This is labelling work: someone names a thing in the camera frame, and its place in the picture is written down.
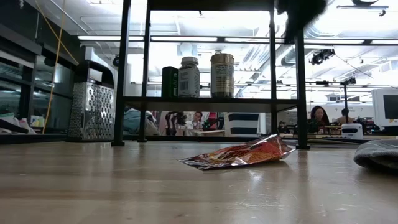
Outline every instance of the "monitor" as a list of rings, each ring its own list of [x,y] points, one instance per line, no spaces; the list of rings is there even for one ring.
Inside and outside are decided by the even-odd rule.
[[[398,119],[398,95],[384,95],[383,99],[386,119]]]

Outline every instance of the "desk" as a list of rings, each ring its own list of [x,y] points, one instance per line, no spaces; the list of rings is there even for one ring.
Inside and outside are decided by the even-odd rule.
[[[321,139],[321,138],[341,138],[341,135],[330,135],[330,134],[308,134],[309,139]],[[293,134],[280,134],[281,138],[294,138],[297,139],[297,135]],[[398,136],[381,136],[381,135],[364,135],[363,139],[367,140],[386,140],[386,139],[398,139]]]
[[[352,148],[206,172],[177,161],[230,145],[0,146],[1,223],[397,223],[398,178],[356,165]]]

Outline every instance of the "jar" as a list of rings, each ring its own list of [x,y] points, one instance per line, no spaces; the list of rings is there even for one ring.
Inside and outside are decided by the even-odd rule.
[[[216,53],[211,56],[211,97],[234,97],[234,57]]]
[[[200,96],[200,71],[198,59],[184,57],[178,70],[178,97]]]

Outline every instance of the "yellow cable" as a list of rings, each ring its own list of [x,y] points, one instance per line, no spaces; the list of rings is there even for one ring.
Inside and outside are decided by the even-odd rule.
[[[52,101],[52,96],[53,96],[53,91],[54,91],[54,80],[55,80],[55,72],[57,71],[57,64],[58,64],[58,57],[60,54],[60,48],[61,48],[61,38],[62,38],[62,30],[63,30],[63,23],[65,22],[65,2],[67,0],[63,0],[63,5],[62,5],[62,23],[61,23],[61,29],[60,29],[60,35],[58,38],[58,48],[57,48],[57,55],[55,56],[55,66],[54,66],[54,73],[52,75],[52,84],[51,84],[51,92],[50,92],[50,100],[49,100],[49,107],[47,108],[47,115],[45,115],[45,120],[44,120],[44,127],[43,127],[43,134],[45,132],[45,127],[47,125],[47,121],[49,120],[49,114],[50,114],[50,108],[51,108],[51,101]]]
[[[47,18],[44,16],[44,13],[42,11],[42,9],[40,8],[39,4],[37,3],[37,0],[35,0],[36,2],[36,6],[39,9],[41,15],[43,16],[45,22],[47,23],[47,25],[49,25],[50,30],[52,31],[52,33],[55,35],[55,37],[57,38],[58,41],[60,41],[60,38],[58,37],[58,35],[55,33],[54,29],[52,28],[51,24],[49,23],[49,21],[47,20]],[[61,45],[62,47],[67,51],[68,55],[76,62],[76,64],[79,64],[79,62],[72,56],[72,54],[69,52],[69,50],[65,47],[65,45],[62,43],[61,41]]]

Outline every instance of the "metal can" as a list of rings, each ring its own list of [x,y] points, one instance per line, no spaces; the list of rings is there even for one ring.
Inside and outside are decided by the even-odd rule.
[[[216,53],[211,56],[211,97],[234,97],[234,57]]]

